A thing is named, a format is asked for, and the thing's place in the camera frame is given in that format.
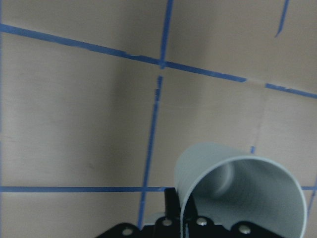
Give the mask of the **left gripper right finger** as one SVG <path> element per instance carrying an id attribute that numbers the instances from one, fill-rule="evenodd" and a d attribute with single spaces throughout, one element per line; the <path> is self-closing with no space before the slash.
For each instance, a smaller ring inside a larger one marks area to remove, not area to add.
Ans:
<path id="1" fill-rule="evenodd" d="M 184 210 L 184 219 L 192 220 L 198 216 L 197 207 L 195 204 L 195 200 L 193 195 L 191 194 L 186 202 L 185 210 Z"/>

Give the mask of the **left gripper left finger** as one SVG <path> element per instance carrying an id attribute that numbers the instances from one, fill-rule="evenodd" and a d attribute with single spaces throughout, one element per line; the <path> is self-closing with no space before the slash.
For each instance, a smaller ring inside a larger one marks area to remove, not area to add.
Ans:
<path id="1" fill-rule="evenodd" d="M 180 201 L 174 187 L 164 190 L 165 216 L 171 219 L 179 219 L 181 213 Z"/>

